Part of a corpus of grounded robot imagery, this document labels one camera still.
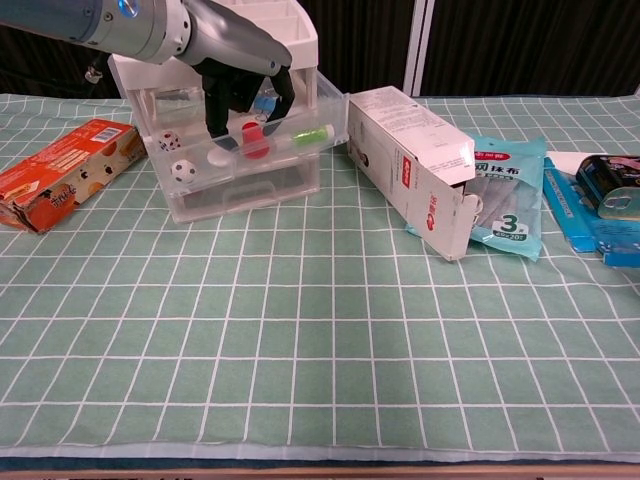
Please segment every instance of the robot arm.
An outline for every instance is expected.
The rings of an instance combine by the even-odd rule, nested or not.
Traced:
[[[268,121],[293,104],[287,48],[212,0],[1,2],[0,24],[148,63],[176,57],[203,77],[212,138],[228,133],[229,109],[249,110],[265,77],[279,95]]]

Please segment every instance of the white cardboard box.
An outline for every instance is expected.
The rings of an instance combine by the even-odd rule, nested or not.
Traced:
[[[474,142],[395,87],[350,95],[349,156],[436,252],[465,256],[480,199]]]

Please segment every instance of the orange cardboard box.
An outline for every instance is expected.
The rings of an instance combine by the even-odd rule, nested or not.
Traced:
[[[91,120],[0,173],[0,223],[44,233],[146,155],[134,126]]]

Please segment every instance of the tin can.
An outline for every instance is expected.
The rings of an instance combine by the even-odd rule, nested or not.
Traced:
[[[576,180],[601,218],[640,221],[640,156],[591,155]]]

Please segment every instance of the clear plastic drawer organizer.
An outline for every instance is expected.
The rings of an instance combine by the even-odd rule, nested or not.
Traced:
[[[189,66],[117,56],[111,63],[178,223],[317,192],[320,152],[348,138],[348,95],[318,72],[317,35],[302,7],[295,0],[218,2],[291,51],[296,99],[285,118],[266,122],[275,103],[266,79],[250,111],[230,112],[229,135],[214,142],[205,125],[201,78]]]

